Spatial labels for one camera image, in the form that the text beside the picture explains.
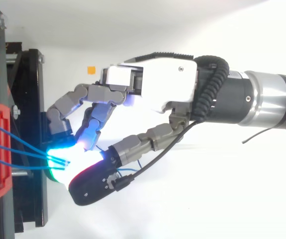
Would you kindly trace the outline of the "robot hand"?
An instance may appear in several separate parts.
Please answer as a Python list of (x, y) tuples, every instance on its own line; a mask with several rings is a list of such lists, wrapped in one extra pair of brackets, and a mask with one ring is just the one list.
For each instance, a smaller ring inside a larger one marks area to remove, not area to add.
[[(128, 186), (135, 174), (119, 170), (152, 151), (165, 152), (190, 127), (198, 64), (192, 56), (153, 53), (102, 69), (97, 83), (79, 83), (47, 110), (51, 176), (74, 203), (93, 204)], [(118, 106), (136, 103), (163, 114), (167, 122), (96, 151), (102, 129)]]

